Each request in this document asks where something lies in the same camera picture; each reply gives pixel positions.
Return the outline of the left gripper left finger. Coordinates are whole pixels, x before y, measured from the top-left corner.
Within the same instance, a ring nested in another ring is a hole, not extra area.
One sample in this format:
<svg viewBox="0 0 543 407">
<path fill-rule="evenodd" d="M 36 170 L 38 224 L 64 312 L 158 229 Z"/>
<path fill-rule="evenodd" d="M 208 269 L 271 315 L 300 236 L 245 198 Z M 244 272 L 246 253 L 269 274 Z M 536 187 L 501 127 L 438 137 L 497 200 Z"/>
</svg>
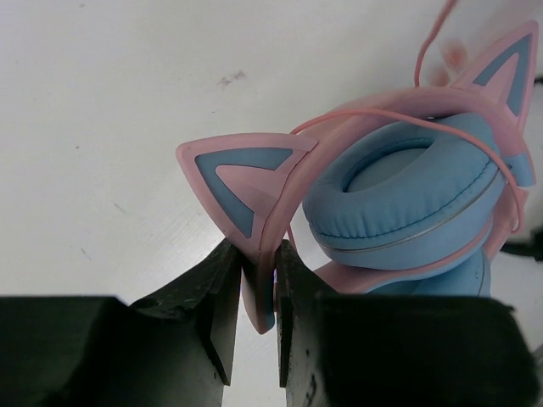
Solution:
<svg viewBox="0 0 543 407">
<path fill-rule="evenodd" d="M 232 380 L 241 265 L 222 242 L 133 304 L 2 298 L 2 405 L 220 405 Z"/>
</svg>

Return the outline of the pink blue cat-ear headphones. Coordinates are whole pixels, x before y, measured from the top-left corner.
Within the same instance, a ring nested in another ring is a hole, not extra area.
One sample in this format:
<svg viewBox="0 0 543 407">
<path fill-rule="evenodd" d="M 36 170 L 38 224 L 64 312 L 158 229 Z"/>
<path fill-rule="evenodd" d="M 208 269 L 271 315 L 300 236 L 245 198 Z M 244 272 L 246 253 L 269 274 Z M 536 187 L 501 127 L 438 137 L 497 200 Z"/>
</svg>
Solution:
<svg viewBox="0 0 543 407">
<path fill-rule="evenodd" d="M 521 231 L 535 170 L 523 138 L 539 26 L 525 21 L 449 85 L 338 106 L 290 133 L 185 142 L 198 200 L 249 260 L 242 291 L 258 332 L 275 321 L 275 253 L 302 209 L 328 256 L 317 274 L 347 293 L 478 295 Z"/>
</svg>

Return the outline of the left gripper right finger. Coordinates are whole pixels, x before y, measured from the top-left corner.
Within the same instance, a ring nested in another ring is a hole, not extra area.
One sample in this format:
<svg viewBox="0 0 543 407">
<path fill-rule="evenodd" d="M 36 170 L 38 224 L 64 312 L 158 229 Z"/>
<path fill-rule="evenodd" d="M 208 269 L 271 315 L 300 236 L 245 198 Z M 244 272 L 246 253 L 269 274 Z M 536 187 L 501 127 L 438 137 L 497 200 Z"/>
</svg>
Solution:
<svg viewBox="0 0 543 407">
<path fill-rule="evenodd" d="M 276 253 L 290 406 L 532 406 L 535 359 L 489 298 L 341 294 L 288 241 Z"/>
</svg>

